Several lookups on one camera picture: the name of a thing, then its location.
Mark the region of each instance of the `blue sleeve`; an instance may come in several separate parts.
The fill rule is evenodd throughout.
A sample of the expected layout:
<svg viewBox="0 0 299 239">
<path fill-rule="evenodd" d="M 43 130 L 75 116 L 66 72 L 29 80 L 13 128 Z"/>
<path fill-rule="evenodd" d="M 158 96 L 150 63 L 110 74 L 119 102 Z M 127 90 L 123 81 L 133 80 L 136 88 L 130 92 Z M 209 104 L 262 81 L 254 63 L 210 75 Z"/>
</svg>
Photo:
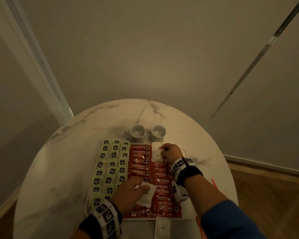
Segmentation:
<svg viewBox="0 0 299 239">
<path fill-rule="evenodd" d="M 231 200 L 213 206 L 201 217 L 208 239 L 266 239 L 248 216 Z"/>
</svg>

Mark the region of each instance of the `motion capture wristband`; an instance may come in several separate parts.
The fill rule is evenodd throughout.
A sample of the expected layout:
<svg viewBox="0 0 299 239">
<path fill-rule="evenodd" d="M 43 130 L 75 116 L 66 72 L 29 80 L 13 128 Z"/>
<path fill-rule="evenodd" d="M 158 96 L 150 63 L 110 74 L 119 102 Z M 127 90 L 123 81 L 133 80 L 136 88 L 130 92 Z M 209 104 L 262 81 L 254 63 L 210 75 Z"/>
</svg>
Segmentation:
<svg viewBox="0 0 299 239">
<path fill-rule="evenodd" d="M 79 230 L 86 232 L 91 239 L 116 239 L 122 231 L 122 215 L 117 207 L 104 200 L 91 214 L 80 224 Z"/>
<path fill-rule="evenodd" d="M 190 158 L 179 158 L 171 166 L 171 174 L 178 185 L 185 188 L 185 179 L 203 173 L 196 167 Z"/>
</svg>

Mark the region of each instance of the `wall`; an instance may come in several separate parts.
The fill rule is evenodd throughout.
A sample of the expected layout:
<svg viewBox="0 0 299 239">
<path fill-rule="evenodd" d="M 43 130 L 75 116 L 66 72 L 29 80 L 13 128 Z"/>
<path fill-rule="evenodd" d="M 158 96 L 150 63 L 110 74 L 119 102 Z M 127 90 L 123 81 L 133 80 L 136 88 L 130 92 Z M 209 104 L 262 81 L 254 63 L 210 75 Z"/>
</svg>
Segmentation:
<svg viewBox="0 0 299 239">
<path fill-rule="evenodd" d="M 299 172 L 299 13 L 206 130 L 224 154 Z"/>
<path fill-rule="evenodd" d="M 58 127 L 0 38 L 0 206 L 21 185 L 37 152 Z"/>
<path fill-rule="evenodd" d="M 74 115 L 142 98 L 204 125 L 299 0 L 19 0 Z"/>
</svg>

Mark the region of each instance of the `wooden floor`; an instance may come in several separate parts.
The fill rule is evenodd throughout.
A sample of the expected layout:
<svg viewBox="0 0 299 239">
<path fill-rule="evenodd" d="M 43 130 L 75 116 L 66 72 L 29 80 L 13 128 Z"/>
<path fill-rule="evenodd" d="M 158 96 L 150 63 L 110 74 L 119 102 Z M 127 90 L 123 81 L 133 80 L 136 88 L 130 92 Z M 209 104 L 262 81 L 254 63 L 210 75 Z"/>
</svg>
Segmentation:
<svg viewBox="0 0 299 239">
<path fill-rule="evenodd" d="M 268 239 L 299 239 L 299 176 L 229 161 L 239 207 Z M 0 239 L 11 239 L 15 206 L 0 219 Z"/>
</svg>

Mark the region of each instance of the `round table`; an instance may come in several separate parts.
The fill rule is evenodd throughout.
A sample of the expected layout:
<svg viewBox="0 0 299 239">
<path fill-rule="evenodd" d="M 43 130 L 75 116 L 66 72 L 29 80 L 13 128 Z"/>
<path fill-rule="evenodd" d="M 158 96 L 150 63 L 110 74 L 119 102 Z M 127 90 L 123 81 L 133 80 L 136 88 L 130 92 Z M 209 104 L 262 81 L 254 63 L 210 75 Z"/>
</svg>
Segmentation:
<svg viewBox="0 0 299 239">
<path fill-rule="evenodd" d="M 101 140 L 126 139 L 124 131 L 133 124 L 165 126 L 164 141 L 185 148 L 187 157 L 197 158 L 204 177 L 213 179 L 218 189 L 238 204 L 227 162 L 198 123 L 158 102 L 116 100 L 73 117 L 41 148 L 20 191 L 14 238 L 68 239 L 85 218 L 84 204 Z M 122 238 L 154 238 L 155 221 L 123 221 L 121 228 Z M 171 238 L 200 238 L 196 221 L 172 221 Z"/>
</svg>

